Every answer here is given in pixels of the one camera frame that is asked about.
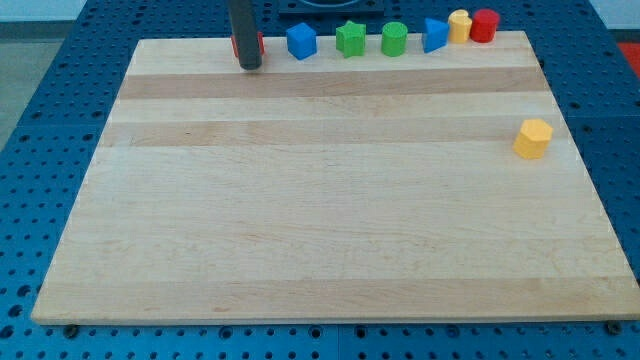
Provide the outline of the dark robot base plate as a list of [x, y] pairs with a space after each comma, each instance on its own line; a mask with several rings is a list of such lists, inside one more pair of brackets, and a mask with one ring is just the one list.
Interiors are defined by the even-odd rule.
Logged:
[[383, 14], [386, 0], [279, 0], [278, 14], [293, 15], [368, 15]]

